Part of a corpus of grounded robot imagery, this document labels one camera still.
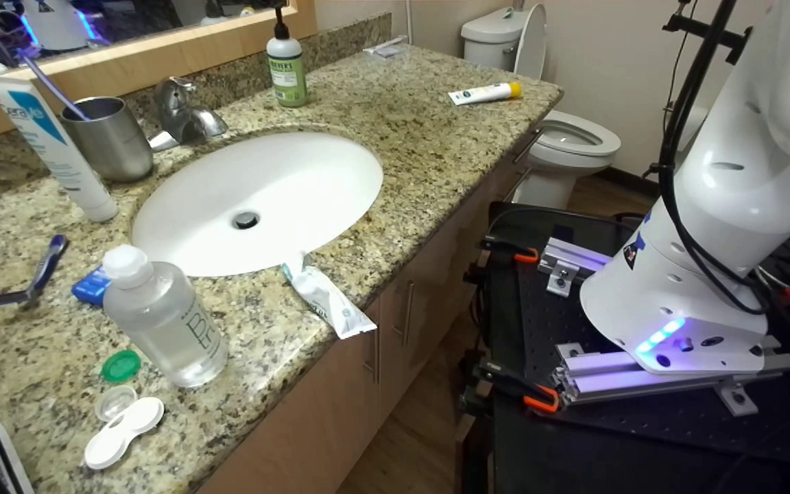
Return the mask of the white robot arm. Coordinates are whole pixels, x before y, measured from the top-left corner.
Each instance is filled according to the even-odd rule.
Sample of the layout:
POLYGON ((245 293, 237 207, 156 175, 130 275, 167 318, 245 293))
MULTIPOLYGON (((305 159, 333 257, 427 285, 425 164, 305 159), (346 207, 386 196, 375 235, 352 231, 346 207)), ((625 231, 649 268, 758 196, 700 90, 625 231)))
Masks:
POLYGON ((788 240, 790 0, 777 0, 662 197, 578 301, 654 373, 754 373, 767 315, 748 272, 788 240))

